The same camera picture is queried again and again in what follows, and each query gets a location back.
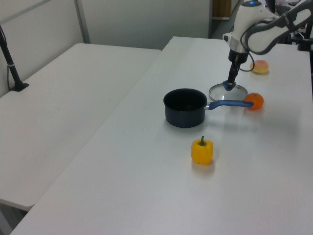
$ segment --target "blue pot handle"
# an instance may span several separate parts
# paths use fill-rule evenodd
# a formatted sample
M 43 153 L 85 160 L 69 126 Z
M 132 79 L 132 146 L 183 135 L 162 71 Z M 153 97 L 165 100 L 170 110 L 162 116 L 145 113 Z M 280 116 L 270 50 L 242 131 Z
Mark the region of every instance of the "blue pot handle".
M 206 109 L 212 110 L 212 109 L 215 109 L 215 108 L 217 108 L 219 106 L 222 106 L 222 105 L 251 107 L 251 106 L 254 105 L 254 103 L 251 102 L 251 101 L 223 99 L 223 100 L 218 100 L 218 101 L 214 101 L 214 102 L 208 103 L 208 106 L 206 107 Z

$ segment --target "wall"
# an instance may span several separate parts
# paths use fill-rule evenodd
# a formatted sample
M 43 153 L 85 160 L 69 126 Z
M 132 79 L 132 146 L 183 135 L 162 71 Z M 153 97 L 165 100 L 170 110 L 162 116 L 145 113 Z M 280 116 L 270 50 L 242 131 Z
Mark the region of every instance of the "wall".
M 173 36 L 208 38 L 211 0 L 78 0 L 90 42 L 163 49 Z
M 74 0 L 48 1 L 1 26 L 22 81 L 74 44 L 83 42 Z M 0 54 L 1 97 L 8 92 L 8 88 L 6 60 Z

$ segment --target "saucepan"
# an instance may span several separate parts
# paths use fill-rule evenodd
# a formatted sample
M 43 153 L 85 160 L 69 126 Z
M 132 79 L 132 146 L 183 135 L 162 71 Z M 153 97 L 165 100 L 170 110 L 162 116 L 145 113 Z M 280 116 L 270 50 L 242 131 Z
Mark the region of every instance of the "saucepan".
M 253 102 L 243 100 L 217 100 L 207 103 L 205 94 L 198 90 L 182 88 L 169 92 L 163 99 L 166 120 L 173 126 L 189 128 L 204 121 L 205 110 L 222 105 L 251 107 Z

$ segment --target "cable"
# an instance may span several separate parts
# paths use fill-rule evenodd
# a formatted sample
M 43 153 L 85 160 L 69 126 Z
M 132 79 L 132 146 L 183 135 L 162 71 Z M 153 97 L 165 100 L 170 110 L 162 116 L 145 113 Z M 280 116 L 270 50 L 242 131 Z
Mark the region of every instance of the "cable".
M 8 83 L 8 89 L 10 91 L 11 88 L 10 88 L 10 85 L 9 85 L 9 66 L 7 66 L 7 83 Z
M 4 41 L 5 41 L 5 44 L 6 44 L 6 37 L 5 37 L 5 34 L 4 34 L 4 31 L 0 25 L 0 31 L 1 31 L 1 34 L 3 35 L 3 38 L 4 38 Z
M 250 58 L 251 58 L 251 60 L 252 60 L 252 69 L 250 69 L 250 70 L 243 70 L 243 69 L 239 68 L 239 70 L 241 70 L 241 71 L 243 71 L 243 72 L 250 72 L 250 71 L 254 70 L 255 62 L 254 62 L 254 59 L 253 59 L 253 57 L 252 57 L 252 55 L 251 55 L 250 52 L 249 52 L 249 56 L 250 56 Z
M 235 26 L 233 25 L 233 26 L 230 28 L 229 33 L 234 29 L 234 27 L 235 27 Z
M 256 26 L 257 24 L 261 24 L 261 23 L 266 23 L 266 24 L 268 24 L 268 23 L 270 23 L 270 22 L 266 21 L 265 19 L 264 19 L 264 20 L 261 20 L 261 21 L 259 21 L 259 22 L 256 22 L 256 23 L 254 23 L 253 25 L 251 25 L 249 28 L 247 28 L 247 29 L 245 30 L 245 32 L 244 32 L 244 33 L 241 35 L 241 37 L 240 37 L 240 43 L 241 43 L 241 45 L 243 46 L 243 48 L 244 48 L 246 51 L 248 51 L 249 56 L 251 57 L 251 60 L 252 60 L 252 69 L 250 69 L 250 70 L 243 70 L 243 69 L 239 68 L 239 70 L 241 70 L 241 71 L 250 72 L 250 71 L 252 71 L 252 70 L 254 69 L 254 67 L 255 67 L 255 62 L 254 62 L 254 59 L 253 59 L 253 57 L 252 57 L 252 55 L 251 55 L 251 53 L 250 53 L 250 50 L 249 50 L 248 48 L 246 48 L 245 45 L 244 45 L 244 43 L 243 43 L 243 36 L 245 35 L 245 33 L 248 32 L 249 29 L 251 29 L 252 27 Z

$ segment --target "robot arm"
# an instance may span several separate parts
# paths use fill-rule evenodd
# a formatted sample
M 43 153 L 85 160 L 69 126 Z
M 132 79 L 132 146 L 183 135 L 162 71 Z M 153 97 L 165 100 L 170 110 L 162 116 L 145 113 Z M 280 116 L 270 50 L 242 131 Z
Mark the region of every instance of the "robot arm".
M 301 0 L 295 8 L 278 17 L 257 0 L 246 0 L 238 9 L 234 31 L 225 34 L 230 47 L 228 59 L 232 62 L 224 87 L 235 87 L 240 64 L 247 61 L 249 52 L 266 54 L 280 38 L 296 31 L 313 20 L 313 0 Z

